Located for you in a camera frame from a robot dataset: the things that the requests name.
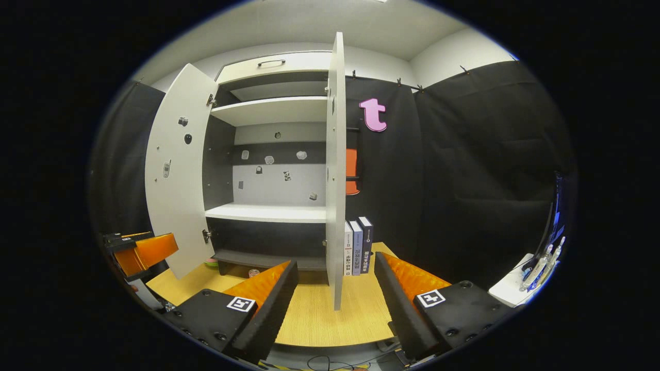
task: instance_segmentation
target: orange object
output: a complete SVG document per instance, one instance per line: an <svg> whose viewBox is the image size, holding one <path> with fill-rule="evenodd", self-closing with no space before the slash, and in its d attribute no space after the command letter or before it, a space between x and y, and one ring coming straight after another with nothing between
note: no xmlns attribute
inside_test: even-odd
<svg viewBox="0 0 660 371"><path fill-rule="evenodd" d="M399 285L401 285L403 292L405 292L406 297L410 300L415 310L417 309L413 302L415 296L451 285L449 282L440 279L421 268L415 267L406 261L386 253L382 254L385 256L387 264L390 269L392 269L392 272L394 272L394 275L399 281Z"/></svg>
<svg viewBox="0 0 660 371"><path fill-rule="evenodd" d="M280 265L266 269L260 274L248 278L236 286L226 289L223 293L256 301L258 307L254 314L257 314L264 301L266 301L266 298L268 298L268 295L270 295L273 287L280 279L282 272L284 272L284 269L286 269L286 266L290 262L291 260L285 261Z"/></svg>
<svg viewBox="0 0 660 371"><path fill-rule="evenodd" d="M130 234L137 236L143 233ZM136 247L115 253L115 259L126 276L149 269L179 250L172 233L135 241Z"/></svg>
<svg viewBox="0 0 660 371"><path fill-rule="evenodd" d="M346 149L346 176L357 176L358 166L358 150ZM360 193L358 190L358 182L351 180L346 182L346 194L356 195Z"/></svg>

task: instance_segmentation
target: wooden table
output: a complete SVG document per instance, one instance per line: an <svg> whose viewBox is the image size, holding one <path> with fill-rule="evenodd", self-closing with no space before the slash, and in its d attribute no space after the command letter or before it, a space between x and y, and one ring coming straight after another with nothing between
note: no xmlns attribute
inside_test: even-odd
<svg viewBox="0 0 660 371"><path fill-rule="evenodd" d="M382 242L374 243L372 251L394 255ZM275 342L301 347L338 347L393 337L387 326L391 318L374 275L374 257L371 256L369 273L343 277L339 311L333 310L325 272L299 272L298 286ZM216 267L202 263L180 280L168 269L147 286L178 306L204 288L224 291L246 280L248 270L249 267L233 265L221 276Z"/></svg>

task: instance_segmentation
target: cabinet shelf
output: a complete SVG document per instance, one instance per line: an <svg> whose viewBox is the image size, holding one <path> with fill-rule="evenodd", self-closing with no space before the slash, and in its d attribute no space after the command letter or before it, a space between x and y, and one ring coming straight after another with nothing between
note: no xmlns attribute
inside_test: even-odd
<svg viewBox="0 0 660 371"><path fill-rule="evenodd" d="M325 270L325 256L278 256L234 250L219 250L213 255L213 259L258 268L271 268L289 259L295 259L298 262L298 269L301 271Z"/></svg>
<svg viewBox="0 0 660 371"><path fill-rule="evenodd" d="M230 104L211 110L211 115L232 126L276 122L325 122L325 96L293 96Z"/></svg>
<svg viewBox="0 0 660 371"><path fill-rule="evenodd" d="M206 216L253 222L325 223L325 206L250 205L232 202L207 210Z"/></svg>

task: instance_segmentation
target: book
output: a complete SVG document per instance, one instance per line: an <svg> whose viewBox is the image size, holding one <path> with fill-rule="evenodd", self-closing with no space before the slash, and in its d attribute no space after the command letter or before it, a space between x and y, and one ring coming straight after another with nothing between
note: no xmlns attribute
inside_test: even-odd
<svg viewBox="0 0 660 371"><path fill-rule="evenodd" d="M344 276L350 276L353 272L353 229L348 222L344 224Z"/></svg>
<svg viewBox="0 0 660 371"><path fill-rule="evenodd" d="M374 226L366 217L359 217L358 223L362 227L362 266L361 273L369 273L371 246L374 241Z"/></svg>
<svg viewBox="0 0 660 371"><path fill-rule="evenodd" d="M353 229L353 272L352 275L359 276L362 271L362 228L355 220L349 222Z"/></svg>

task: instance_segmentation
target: ceiling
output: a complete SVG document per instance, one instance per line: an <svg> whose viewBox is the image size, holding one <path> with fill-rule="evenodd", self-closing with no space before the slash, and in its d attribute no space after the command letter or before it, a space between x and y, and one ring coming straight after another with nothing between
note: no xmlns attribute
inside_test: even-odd
<svg viewBox="0 0 660 371"><path fill-rule="evenodd" d="M251 0L211 17L160 50L135 76L153 83L226 51L285 42L344 44L409 61L467 25L414 0Z"/></svg>

